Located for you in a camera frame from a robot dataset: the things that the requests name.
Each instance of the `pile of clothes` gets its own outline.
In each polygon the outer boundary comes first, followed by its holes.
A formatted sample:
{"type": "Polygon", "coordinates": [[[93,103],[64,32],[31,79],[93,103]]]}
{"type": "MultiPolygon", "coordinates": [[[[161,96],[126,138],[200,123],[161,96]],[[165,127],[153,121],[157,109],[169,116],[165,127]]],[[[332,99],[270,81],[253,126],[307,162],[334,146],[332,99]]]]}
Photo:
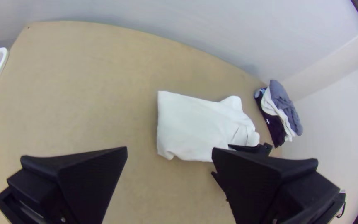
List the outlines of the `pile of clothes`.
{"type": "Polygon", "coordinates": [[[294,104],[277,80],[270,80],[267,88],[258,89],[254,98],[269,128],[274,147],[302,135],[303,127],[294,104]]]}

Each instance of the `beige table surface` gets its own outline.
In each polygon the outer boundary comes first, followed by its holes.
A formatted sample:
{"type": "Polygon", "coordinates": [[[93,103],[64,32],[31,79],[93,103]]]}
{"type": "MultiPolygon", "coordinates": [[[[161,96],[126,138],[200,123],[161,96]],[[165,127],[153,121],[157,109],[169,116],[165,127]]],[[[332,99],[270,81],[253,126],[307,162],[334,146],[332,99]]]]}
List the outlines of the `beige table surface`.
{"type": "Polygon", "coordinates": [[[104,223],[234,223],[212,163],[157,155],[157,91],[213,101],[240,96],[261,142],[271,144],[252,97],[263,86],[212,55],[151,34],[87,22],[30,24],[0,75],[0,192],[22,155],[127,146],[104,223]]]}

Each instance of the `white wall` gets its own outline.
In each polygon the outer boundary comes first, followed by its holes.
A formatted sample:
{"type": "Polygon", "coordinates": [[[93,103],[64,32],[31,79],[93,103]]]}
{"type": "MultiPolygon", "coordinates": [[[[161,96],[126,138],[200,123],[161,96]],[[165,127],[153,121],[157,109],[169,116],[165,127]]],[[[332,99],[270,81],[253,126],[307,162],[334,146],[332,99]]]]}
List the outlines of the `white wall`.
{"type": "Polygon", "coordinates": [[[263,81],[285,80],[358,35],[350,0],[0,0],[0,46],[28,22],[59,19],[167,37],[263,81]]]}
{"type": "Polygon", "coordinates": [[[346,212],[332,223],[352,223],[358,214],[358,70],[295,107],[304,133],[283,145],[283,157],[317,158],[317,170],[346,190],[346,212]]]}

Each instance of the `white cloth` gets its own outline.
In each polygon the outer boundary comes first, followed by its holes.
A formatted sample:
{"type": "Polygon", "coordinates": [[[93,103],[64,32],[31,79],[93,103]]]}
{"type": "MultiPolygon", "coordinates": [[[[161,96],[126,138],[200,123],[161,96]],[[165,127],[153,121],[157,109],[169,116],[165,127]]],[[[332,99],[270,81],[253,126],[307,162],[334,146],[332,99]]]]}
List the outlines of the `white cloth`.
{"type": "Polygon", "coordinates": [[[280,120],[284,126],[284,130],[287,133],[285,140],[292,141],[292,137],[295,137],[296,133],[291,128],[291,125],[288,121],[288,116],[285,114],[285,112],[282,109],[278,109],[274,104],[273,100],[271,99],[270,87],[267,87],[265,93],[263,94],[261,107],[265,113],[270,114],[272,116],[280,117],[280,120]]]}
{"type": "Polygon", "coordinates": [[[212,102],[166,91],[158,92],[157,153],[169,160],[212,162],[214,147],[256,146],[259,134],[242,111],[241,99],[212,102]]]}

